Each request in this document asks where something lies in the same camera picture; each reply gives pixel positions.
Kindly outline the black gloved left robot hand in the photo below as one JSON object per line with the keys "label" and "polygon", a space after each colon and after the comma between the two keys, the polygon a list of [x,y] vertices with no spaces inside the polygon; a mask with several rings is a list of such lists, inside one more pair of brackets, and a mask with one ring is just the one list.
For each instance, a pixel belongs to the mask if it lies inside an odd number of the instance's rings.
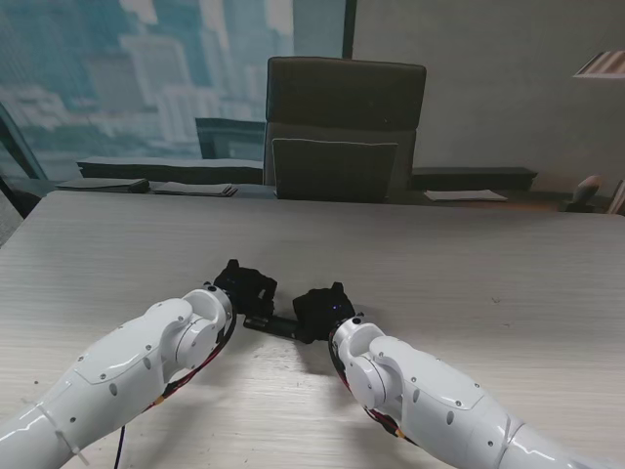
{"label": "black gloved left robot hand", "polygon": [[247,318],[270,318],[277,281],[230,259],[213,284],[228,295],[236,313]]}

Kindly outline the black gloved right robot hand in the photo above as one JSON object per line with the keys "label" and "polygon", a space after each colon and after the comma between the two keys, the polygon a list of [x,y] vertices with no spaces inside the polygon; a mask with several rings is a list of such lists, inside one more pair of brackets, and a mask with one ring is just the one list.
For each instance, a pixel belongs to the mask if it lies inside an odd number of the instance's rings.
{"label": "black gloved right robot hand", "polygon": [[357,316],[344,285],[335,281],[330,287],[311,289],[292,302],[297,319],[294,338],[305,344],[327,341],[341,323]]}

